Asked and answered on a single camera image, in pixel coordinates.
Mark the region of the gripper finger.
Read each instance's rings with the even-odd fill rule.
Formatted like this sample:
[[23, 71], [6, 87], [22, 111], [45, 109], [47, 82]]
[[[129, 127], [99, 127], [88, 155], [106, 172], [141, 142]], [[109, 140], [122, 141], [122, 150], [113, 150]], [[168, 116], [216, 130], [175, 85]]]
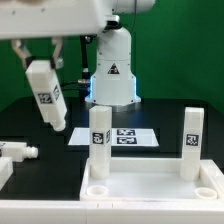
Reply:
[[50, 64], [53, 69], [60, 69], [64, 65], [63, 60], [63, 50], [64, 50], [64, 40], [62, 37], [53, 37], [52, 45], [54, 46], [54, 51], [50, 57]]
[[12, 48], [17, 56], [21, 59], [24, 69], [27, 69], [35, 57], [30, 53], [26, 47], [25, 41], [21, 39], [14, 39], [11, 41]]

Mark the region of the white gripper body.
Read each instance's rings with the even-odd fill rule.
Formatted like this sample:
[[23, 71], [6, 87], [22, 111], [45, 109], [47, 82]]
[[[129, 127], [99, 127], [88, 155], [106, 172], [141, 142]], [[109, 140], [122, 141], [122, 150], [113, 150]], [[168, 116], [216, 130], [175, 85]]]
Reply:
[[0, 0], [0, 39], [95, 34], [107, 15], [105, 0]]

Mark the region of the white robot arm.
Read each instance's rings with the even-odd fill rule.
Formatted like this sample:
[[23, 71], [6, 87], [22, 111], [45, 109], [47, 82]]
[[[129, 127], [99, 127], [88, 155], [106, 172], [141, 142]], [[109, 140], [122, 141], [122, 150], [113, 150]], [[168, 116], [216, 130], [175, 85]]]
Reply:
[[49, 115], [66, 111], [56, 69], [62, 39], [94, 35], [97, 68], [90, 78], [92, 104], [125, 108], [141, 101], [131, 72], [131, 35], [120, 24], [121, 13], [150, 10], [156, 0], [0, 0], [0, 40], [10, 40], [21, 59], [30, 57], [24, 39], [51, 37], [53, 57], [32, 60], [26, 76], [40, 110]]

